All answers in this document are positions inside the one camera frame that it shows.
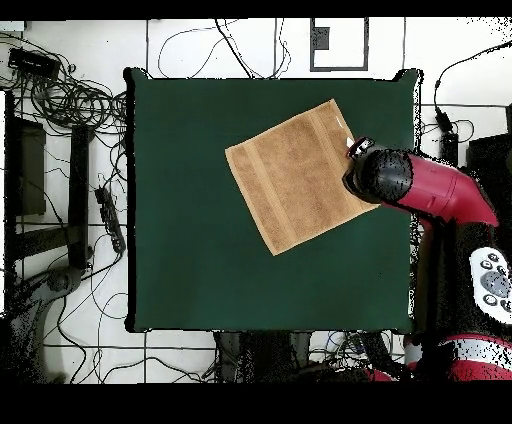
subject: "metal stand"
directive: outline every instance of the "metal stand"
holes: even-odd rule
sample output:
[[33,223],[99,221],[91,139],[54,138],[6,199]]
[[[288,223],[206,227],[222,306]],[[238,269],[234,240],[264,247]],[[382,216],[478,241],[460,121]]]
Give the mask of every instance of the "metal stand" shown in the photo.
[[[90,139],[91,131],[87,126],[73,127],[69,224],[24,234],[12,234],[12,231],[6,230],[6,251],[14,252],[6,257],[7,270],[13,269],[16,260],[66,245],[69,265],[42,272],[23,281],[21,286],[15,286],[12,278],[6,278],[6,315],[0,320],[0,378],[3,381],[14,384],[52,382],[45,371],[42,355],[46,315],[53,301],[67,296],[78,288],[87,261],[93,253],[88,246],[87,238]],[[6,159],[9,159],[8,152],[9,149],[6,148]],[[7,192],[16,189],[17,180],[18,178],[6,178]],[[12,213],[10,206],[6,206],[6,214],[8,212]],[[12,217],[6,215],[6,221],[12,223]]]

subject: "electronic device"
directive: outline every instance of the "electronic device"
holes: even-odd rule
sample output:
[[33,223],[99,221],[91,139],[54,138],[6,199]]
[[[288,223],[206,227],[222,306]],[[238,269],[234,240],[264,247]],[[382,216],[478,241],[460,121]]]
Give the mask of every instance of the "electronic device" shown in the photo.
[[12,48],[7,66],[23,73],[56,80],[59,76],[60,62],[24,49]]
[[112,247],[118,254],[122,254],[126,250],[126,242],[124,240],[123,233],[121,232],[121,226],[117,218],[116,207],[112,201],[110,192],[105,187],[100,187],[94,190],[96,200],[100,207],[101,220],[105,224],[105,229],[110,235],[112,240]]

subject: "black border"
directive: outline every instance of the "black border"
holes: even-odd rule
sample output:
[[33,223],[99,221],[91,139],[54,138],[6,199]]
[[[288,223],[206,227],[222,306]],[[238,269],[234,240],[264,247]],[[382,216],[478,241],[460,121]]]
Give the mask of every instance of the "black border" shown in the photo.
[[315,66],[315,51],[313,46],[313,33],[315,31],[315,18],[310,18],[310,72],[333,72],[333,71],[368,71],[368,55],[370,53],[369,38],[370,38],[370,18],[364,19],[364,45],[363,45],[363,66]]

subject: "table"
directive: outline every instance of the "table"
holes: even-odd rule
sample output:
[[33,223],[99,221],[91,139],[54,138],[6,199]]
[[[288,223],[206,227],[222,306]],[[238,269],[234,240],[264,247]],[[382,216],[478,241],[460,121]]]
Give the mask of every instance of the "table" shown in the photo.
[[381,207],[274,257],[224,149],[331,98],[355,137],[413,148],[418,71],[394,81],[124,76],[130,331],[410,330],[409,214]]

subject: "gray button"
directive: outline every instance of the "gray button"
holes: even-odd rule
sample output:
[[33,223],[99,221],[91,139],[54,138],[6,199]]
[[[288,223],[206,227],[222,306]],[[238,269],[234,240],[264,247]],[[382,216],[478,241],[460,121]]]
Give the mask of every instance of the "gray button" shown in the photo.
[[480,262],[480,266],[485,269],[492,269],[492,264],[489,261]]
[[484,296],[484,302],[490,306],[496,306],[498,304],[498,299],[496,299],[492,294],[486,294]]
[[500,305],[505,311],[507,311],[509,314],[512,312],[512,309],[510,308],[510,300],[502,300],[500,302]]
[[501,275],[496,271],[486,272],[480,280],[482,286],[498,297],[508,297],[510,293],[511,284],[507,277]]

